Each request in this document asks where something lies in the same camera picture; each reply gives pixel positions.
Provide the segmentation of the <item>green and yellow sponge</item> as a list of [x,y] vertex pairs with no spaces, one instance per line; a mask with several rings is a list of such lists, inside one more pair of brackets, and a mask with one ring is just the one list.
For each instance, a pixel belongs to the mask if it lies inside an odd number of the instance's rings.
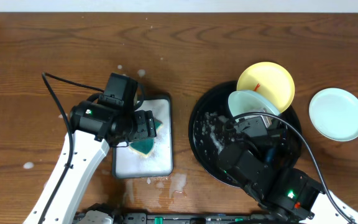
[[143,157],[149,157],[155,145],[155,139],[158,137],[158,132],[163,127],[163,123],[160,120],[154,120],[156,137],[135,141],[129,144],[129,149],[138,153]]

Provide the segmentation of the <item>light green plate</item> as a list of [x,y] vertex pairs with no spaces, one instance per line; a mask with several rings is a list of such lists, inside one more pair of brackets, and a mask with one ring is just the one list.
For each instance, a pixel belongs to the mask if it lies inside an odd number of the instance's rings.
[[270,114],[279,115],[280,112],[268,99],[252,90],[232,92],[227,100],[229,111],[233,117],[250,111],[264,110]]
[[340,88],[326,88],[311,99],[309,116],[315,129],[328,139],[346,142],[358,137],[358,98]]

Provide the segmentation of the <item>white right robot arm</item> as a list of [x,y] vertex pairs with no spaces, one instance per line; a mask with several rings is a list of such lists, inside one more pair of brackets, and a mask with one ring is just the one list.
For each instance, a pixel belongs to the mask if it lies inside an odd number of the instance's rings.
[[358,212],[339,200],[324,181],[295,168],[307,142],[290,123],[274,115],[278,129],[265,127],[263,112],[242,113],[227,120],[228,138],[217,166],[259,207],[290,223],[358,223]]

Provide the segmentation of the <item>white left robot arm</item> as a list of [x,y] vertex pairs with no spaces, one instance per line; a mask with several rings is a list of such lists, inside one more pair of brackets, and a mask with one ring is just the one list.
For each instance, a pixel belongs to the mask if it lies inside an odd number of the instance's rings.
[[83,101],[70,114],[71,132],[62,153],[26,223],[70,223],[96,168],[113,148],[120,163],[119,178],[145,177],[146,157],[155,146],[148,142],[169,138],[170,102],[146,100],[136,111],[117,112],[107,106]]

